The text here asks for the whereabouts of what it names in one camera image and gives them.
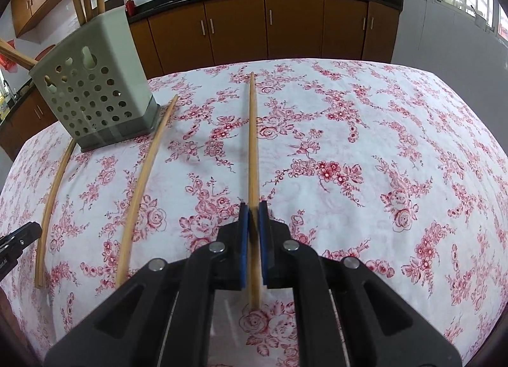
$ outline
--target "wall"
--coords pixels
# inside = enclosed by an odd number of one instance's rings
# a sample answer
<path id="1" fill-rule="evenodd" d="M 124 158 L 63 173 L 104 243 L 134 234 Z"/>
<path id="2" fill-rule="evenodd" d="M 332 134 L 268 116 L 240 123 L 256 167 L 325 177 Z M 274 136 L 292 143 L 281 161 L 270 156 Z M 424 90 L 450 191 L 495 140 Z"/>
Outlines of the wall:
<path id="1" fill-rule="evenodd" d="M 404 0 L 393 63 L 436 73 L 508 152 L 508 49 L 472 17 L 435 0 Z"/>

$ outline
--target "silver screw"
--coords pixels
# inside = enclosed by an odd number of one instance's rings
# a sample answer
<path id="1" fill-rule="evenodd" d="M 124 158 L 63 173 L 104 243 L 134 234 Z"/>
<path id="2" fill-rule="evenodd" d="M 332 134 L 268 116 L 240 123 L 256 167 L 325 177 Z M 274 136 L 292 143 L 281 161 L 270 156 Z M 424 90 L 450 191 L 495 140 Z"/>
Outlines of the silver screw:
<path id="1" fill-rule="evenodd" d="M 223 242 L 215 241 L 215 242 L 212 242 L 210 245 L 208 245 L 208 249 L 210 250 L 210 252 L 213 252 L 214 254 L 218 254 L 220 252 L 225 251 L 225 245 Z"/>
<path id="2" fill-rule="evenodd" d="M 154 258 L 148 263 L 150 271 L 160 271 L 166 266 L 166 261 L 162 258 Z"/>
<path id="3" fill-rule="evenodd" d="M 357 269 L 360 266 L 360 261 L 355 257 L 346 257 L 342 261 L 346 268 Z"/>
<path id="4" fill-rule="evenodd" d="M 296 251 L 300 247 L 300 244 L 294 239 L 288 239 L 284 241 L 283 247 L 286 251 Z"/>

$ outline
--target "tablecloth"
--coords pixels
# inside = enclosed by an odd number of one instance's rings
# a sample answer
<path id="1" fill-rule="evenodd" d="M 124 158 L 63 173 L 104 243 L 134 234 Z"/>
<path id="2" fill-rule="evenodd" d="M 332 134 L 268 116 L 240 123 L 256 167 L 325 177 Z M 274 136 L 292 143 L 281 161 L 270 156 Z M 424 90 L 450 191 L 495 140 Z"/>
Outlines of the tablecloth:
<path id="1" fill-rule="evenodd" d="M 507 158 L 437 76 L 360 61 L 275 60 L 149 82 L 180 99 L 134 231 L 130 273 L 188 257 L 247 199 L 249 74 L 256 74 L 262 199 L 320 255 L 360 258 L 451 341 L 464 363 L 508 301 Z M 60 123 L 31 138 L 0 196 L 0 234 L 41 221 L 70 141 Z M 34 288 L 36 245 L 1 286 L 37 354 L 113 291 L 126 211 L 150 136 L 76 148 L 50 221 L 49 288 Z M 298 364 L 290 290 L 218 292 L 212 366 Z"/>

